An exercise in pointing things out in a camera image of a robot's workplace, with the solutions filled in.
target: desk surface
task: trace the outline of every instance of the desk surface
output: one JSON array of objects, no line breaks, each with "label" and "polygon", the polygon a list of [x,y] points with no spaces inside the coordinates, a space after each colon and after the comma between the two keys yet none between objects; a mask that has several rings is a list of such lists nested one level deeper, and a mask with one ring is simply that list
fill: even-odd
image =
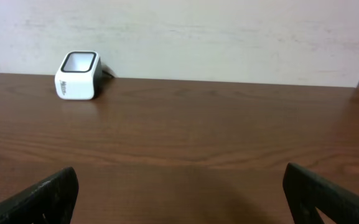
[{"label": "desk surface", "polygon": [[0,201],[73,166],[72,223],[291,223],[290,161],[359,194],[359,91],[118,78],[63,101],[0,74]]}]

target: white cube device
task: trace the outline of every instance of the white cube device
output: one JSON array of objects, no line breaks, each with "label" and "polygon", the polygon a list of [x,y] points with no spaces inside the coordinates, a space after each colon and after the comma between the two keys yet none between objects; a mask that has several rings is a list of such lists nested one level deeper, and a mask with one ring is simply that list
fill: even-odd
[{"label": "white cube device", "polygon": [[99,90],[101,78],[98,53],[70,52],[55,75],[56,92],[64,100],[90,100]]}]

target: white wall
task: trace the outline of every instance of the white wall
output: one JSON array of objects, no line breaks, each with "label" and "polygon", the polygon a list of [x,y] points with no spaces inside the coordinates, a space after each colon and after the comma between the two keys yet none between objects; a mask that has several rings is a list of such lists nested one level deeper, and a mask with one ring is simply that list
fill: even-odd
[{"label": "white wall", "polygon": [[0,0],[0,72],[356,86],[359,0]]}]

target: black cable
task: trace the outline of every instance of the black cable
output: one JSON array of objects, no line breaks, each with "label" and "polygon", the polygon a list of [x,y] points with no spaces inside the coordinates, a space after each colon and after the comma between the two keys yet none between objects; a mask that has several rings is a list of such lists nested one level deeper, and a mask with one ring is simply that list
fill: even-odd
[{"label": "black cable", "polygon": [[106,77],[114,78],[114,75],[110,74],[109,72],[102,70],[102,74]]}]

